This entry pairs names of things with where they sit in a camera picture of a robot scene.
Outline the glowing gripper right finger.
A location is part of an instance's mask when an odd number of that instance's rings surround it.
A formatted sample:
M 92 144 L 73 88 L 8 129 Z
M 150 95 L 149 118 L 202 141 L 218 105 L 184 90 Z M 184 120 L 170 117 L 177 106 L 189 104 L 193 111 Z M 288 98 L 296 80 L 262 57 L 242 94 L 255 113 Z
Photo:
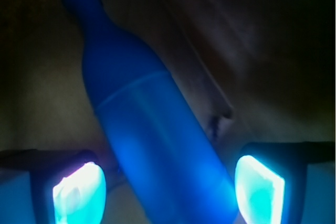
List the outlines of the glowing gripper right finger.
M 335 143 L 249 143 L 235 190 L 246 223 L 335 223 Z

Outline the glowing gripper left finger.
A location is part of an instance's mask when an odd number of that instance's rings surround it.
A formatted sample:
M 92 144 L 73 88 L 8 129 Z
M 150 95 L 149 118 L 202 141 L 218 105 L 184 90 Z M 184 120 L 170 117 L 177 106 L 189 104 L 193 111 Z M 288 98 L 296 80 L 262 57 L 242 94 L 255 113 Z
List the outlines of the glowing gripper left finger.
M 100 223 L 106 194 L 90 150 L 1 151 L 1 223 Z

